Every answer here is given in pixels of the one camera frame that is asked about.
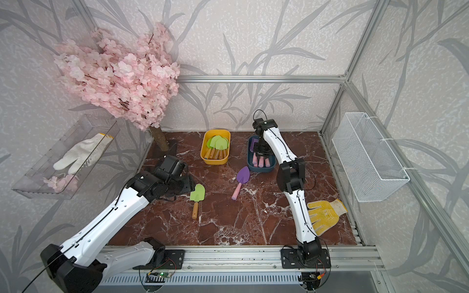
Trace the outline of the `green shovel wooden handle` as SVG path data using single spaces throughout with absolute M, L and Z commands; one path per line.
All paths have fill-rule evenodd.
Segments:
M 217 141 L 221 138 L 222 138 L 221 136 L 214 136 L 210 139 L 210 148 L 211 148 L 211 152 L 210 152 L 210 155 L 209 155 L 210 159 L 212 159 L 214 157 L 214 154 L 216 152 Z
M 195 189 L 190 194 L 190 201 L 194 202 L 192 209 L 192 219 L 196 219 L 199 212 L 199 203 L 205 199 L 205 187 L 202 184 L 196 184 Z
M 225 158 L 224 157 L 225 147 L 226 147 L 226 141 L 225 141 L 224 137 L 222 137 L 221 139 L 219 139 L 217 141 L 217 144 L 216 144 L 216 150 L 218 151 L 218 156 L 217 156 L 218 159 Z
M 226 147 L 224 149 L 224 157 L 228 157 L 228 149 L 229 149 L 229 146 L 230 146 L 230 141 L 227 138 L 224 138 L 224 139 L 226 141 Z

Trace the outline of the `yellow plastic storage box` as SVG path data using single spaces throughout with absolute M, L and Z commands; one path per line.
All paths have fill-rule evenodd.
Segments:
M 207 141 L 208 141 L 208 139 L 210 139 L 211 137 L 214 137 L 214 136 L 225 137 L 230 141 L 231 140 L 231 134 L 226 129 L 212 129 L 212 130 L 207 131 L 205 133 L 204 137 L 203 137 L 203 143 L 202 143 L 202 147 L 201 147 L 201 151 L 200 151 L 200 157 L 204 160 L 204 162 L 207 165 L 218 166 L 218 165 L 222 165 L 222 164 L 227 163 L 228 157 L 225 157 L 223 159 L 218 159 L 217 158 L 218 151 L 216 150 L 216 152 L 214 154 L 214 157 L 212 159 L 205 159 L 204 158 L 205 153 L 208 149 L 207 146 L 206 146 Z

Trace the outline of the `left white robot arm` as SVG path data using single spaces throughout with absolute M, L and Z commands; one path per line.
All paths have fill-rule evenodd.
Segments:
M 127 181 L 117 198 L 81 231 L 63 244 L 50 244 L 41 252 L 48 276 L 64 293 L 91 293 L 116 274 L 164 264 L 166 247 L 154 238 L 111 254 L 102 253 L 102 249 L 149 204 L 174 201 L 194 189 L 187 163 L 165 156 L 153 172 L 142 171 Z

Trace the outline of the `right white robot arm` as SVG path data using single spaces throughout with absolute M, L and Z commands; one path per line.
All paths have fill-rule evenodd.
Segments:
M 291 208 L 299 259 L 302 262 L 315 260 L 321 256 L 322 246 L 320 237 L 312 226 L 305 201 L 305 161 L 291 151 L 275 120 L 256 118 L 253 128 L 259 137 L 254 152 L 260 156 L 274 155 L 278 162 L 277 185 Z

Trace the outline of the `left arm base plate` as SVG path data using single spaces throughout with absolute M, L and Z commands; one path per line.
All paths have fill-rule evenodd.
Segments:
M 165 250 L 156 253 L 151 261 L 143 266 L 133 267 L 133 270 L 181 270 L 184 261 L 184 250 Z

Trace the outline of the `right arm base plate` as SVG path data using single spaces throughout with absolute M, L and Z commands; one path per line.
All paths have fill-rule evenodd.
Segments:
M 330 254 L 327 249 L 322 249 L 319 256 L 310 261 L 302 261 L 298 249 L 290 245 L 284 245 L 280 250 L 283 269 L 330 269 Z

